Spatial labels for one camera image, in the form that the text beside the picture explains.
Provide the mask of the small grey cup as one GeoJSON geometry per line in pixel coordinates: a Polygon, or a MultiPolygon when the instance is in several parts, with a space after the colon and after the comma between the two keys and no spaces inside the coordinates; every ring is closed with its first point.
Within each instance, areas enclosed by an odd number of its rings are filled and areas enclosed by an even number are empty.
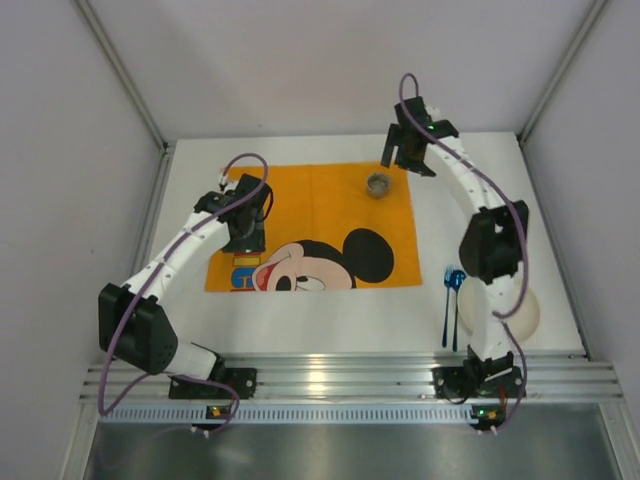
{"type": "Polygon", "coordinates": [[[391,186],[392,180],[390,176],[382,172],[372,173],[366,180],[367,194],[375,200],[381,200],[387,197],[390,193],[391,186]]]}

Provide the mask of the orange Mickey Mouse placemat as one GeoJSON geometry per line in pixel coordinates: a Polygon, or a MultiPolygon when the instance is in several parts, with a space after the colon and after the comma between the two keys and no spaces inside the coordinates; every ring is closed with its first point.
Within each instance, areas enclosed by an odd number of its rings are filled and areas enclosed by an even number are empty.
{"type": "Polygon", "coordinates": [[[373,162],[273,166],[275,201],[261,253],[214,254],[208,293],[318,292],[419,286],[422,275],[408,176],[386,171],[389,192],[372,198],[373,162]]]}

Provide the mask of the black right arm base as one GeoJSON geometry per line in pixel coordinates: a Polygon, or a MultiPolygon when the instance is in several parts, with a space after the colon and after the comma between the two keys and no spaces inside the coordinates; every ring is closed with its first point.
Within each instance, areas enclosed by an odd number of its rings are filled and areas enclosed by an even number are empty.
{"type": "Polygon", "coordinates": [[[470,399],[499,399],[502,394],[516,399],[525,384],[512,352],[498,359],[481,360],[468,348],[460,366],[437,367],[432,374],[435,396],[454,404],[470,399]]]}

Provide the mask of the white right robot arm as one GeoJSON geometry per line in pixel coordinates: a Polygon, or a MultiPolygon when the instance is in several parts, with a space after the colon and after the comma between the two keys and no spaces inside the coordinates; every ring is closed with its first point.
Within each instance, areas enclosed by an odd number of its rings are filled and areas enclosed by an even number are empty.
{"type": "Polygon", "coordinates": [[[482,362],[502,360],[511,353],[506,320],[528,290],[528,205],[509,200],[472,163],[456,128],[434,120],[420,96],[394,110],[397,121],[389,127],[381,165],[441,180],[468,218],[458,255],[467,276],[479,283],[470,350],[482,362]]]}

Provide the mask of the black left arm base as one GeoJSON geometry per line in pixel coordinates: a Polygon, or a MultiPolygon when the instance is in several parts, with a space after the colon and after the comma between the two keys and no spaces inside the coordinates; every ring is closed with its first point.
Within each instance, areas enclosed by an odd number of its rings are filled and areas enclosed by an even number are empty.
{"type": "MultiPolygon", "coordinates": [[[[255,394],[257,374],[256,368],[227,367],[217,382],[232,388],[241,400],[246,400],[255,394]]],[[[168,397],[172,400],[227,400],[232,395],[219,387],[171,378],[168,397]]]]}

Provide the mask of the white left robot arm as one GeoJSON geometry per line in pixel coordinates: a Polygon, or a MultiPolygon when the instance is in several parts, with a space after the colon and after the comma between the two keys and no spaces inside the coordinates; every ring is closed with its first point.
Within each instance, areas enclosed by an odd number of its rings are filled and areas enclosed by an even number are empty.
{"type": "Polygon", "coordinates": [[[166,312],[212,255],[265,250],[264,221],[273,203],[265,180],[243,174],[203,195],[169,244],[123,285],[98,297],[100,348],[149,375],[210,380],[218,353],[179,337],[181,322],[166,312]]]}

